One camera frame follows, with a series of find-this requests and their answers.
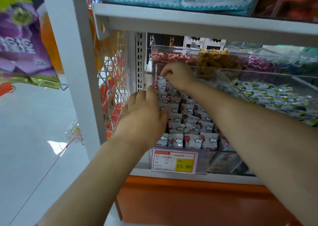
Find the finger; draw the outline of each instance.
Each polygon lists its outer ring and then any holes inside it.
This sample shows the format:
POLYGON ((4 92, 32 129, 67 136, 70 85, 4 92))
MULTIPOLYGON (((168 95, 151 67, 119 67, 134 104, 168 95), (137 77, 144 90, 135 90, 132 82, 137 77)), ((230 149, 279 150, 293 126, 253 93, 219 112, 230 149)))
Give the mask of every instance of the finger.
POLYGON ((136 102, 143 101, 146 99, 146 91, 138 91, 136 96, 136 102))
POLYGON ((124 107, 121 109, 121 116, 124 116, 126 112, 128 111, 128 105, 127 103, 124 105, 124 107))
POLYGON ((127 100, 127 105, 128 107, 132 106, 133 104, 136 103, 136 96, 137 96, 138 91, 136 91, 135 93, 133 93, 131 96, 129 96, 128 100, 127 100))
POLYGON ((164 108, 163 110, 160 111, 160 122, 165 127, 168 122, 168 115, 169 115, 169 109, 164 108))
POLYGON ((153 85, 148 87, 148 90, 146 93, 146 100, 158 102, 157 92, 153 85))
POLYGON ((165 67, 162 69, 160 75, 165 77, 167 74, 172 73, 171 67, 172 67, 173 63, 169 63, 167 65, 165 65, 165 67))

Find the price tag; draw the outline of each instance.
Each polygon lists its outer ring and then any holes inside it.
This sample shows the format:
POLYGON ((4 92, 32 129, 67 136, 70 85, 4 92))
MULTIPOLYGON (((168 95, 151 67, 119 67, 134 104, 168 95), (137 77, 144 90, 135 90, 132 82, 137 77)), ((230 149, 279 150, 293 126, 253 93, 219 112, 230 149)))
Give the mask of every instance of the price tag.
POLYGON ((174 173, 195 174, 197 171, 197 152, 173 150, 154 150, 152 170, 174 173))

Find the floor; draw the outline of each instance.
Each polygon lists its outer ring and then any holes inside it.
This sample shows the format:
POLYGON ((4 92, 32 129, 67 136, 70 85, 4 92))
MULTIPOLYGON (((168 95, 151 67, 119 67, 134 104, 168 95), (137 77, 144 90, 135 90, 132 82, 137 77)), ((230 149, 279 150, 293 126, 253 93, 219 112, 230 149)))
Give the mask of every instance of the floor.
MULTIPOLYGON (((76 117, 69 90, 15 86, 0 97, 0 225, 33 226, 89 160, 81 143, 65 149, 76 117)), ((133 226, 114 207, 105 225, 133 226)))

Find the white metal shelf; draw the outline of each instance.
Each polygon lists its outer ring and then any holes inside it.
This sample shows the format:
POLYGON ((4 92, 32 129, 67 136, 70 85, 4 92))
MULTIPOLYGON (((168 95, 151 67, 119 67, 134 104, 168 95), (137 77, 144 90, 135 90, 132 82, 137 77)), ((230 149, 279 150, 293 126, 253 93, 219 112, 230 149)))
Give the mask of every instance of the white metal shelf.
POLYGON ((95 19, 107 29, 318 47, 318 24, 314 23, 110 3, 92 7, 95 19))

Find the right hand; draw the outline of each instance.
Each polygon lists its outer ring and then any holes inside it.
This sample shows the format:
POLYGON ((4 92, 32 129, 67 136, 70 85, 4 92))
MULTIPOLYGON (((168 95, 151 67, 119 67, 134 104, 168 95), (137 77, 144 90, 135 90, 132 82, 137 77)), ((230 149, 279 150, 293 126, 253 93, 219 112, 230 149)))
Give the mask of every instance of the right hand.
POLYGON ((185 63, 169 63, 163 68, 160 75, 169 81, 174 88, 183 92, 197 81, 190 66, 185 63))

